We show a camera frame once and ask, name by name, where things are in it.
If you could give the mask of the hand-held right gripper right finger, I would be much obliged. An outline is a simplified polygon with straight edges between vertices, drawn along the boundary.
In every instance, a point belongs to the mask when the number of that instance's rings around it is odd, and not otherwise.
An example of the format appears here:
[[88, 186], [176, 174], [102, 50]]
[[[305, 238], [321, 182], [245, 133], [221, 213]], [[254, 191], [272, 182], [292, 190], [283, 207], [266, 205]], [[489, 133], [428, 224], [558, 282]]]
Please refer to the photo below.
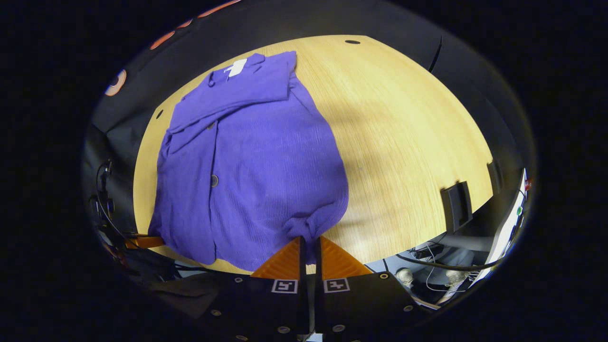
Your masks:
[[325, 237], [315, 253], [314, 327], [324, 342], [398, 342], [428, 322], [390, 272], [371, 271]]

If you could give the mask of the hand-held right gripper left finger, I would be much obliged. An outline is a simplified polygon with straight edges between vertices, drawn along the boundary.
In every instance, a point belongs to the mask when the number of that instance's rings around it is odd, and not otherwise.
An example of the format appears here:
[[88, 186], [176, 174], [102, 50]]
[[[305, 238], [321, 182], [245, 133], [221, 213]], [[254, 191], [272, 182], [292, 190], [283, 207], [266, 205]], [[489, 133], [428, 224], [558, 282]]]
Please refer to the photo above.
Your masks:
[[217, 296], [197, 319], [216, 342], [301, 342], [311, 334], [306, 245], [297, 237], [250, 275], [217, 273]]

